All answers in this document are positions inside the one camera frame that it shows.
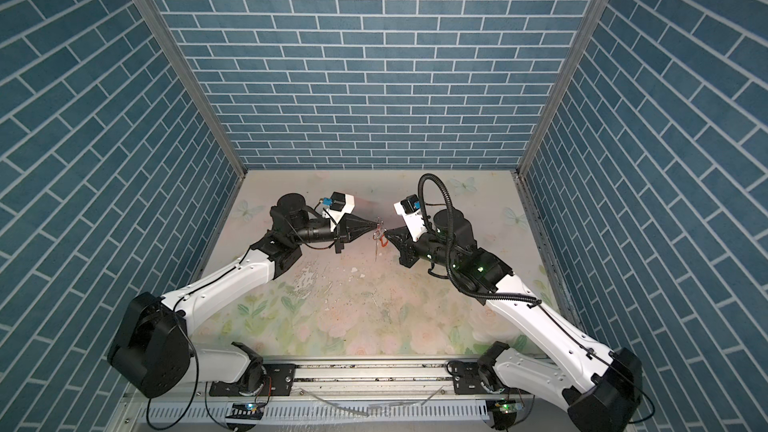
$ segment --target floral tabletop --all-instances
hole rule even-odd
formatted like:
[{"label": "floral tabletop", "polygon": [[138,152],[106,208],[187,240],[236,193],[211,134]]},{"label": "floral tabletop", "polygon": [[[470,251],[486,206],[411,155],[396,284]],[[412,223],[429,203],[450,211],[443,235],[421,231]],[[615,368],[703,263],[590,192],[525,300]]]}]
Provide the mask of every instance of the floral tabletop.
[{"label": "floral tabletop", "polygon": [[[392,204],[416,193],[423,171],[252,171],[204,274],[240,256],[271,226],[269,207],[289,192],[313,206],[332,192],[355,196],[353,213],[404,225]],[[512,266],[543,301],[557,308],[509,172],[437,171],[454,205],[472,223],[478,245]],[[428,182],[427,202],[440,202]],[[227,305],[195,331],[200,343],[240,341],[263,356],[475,355],[494,341],[541,351],[490,308],[427,274],[429,264],[398,264],[393,245],[365,235],[341,254],[302,247],[302,257],[277,280]]]}]

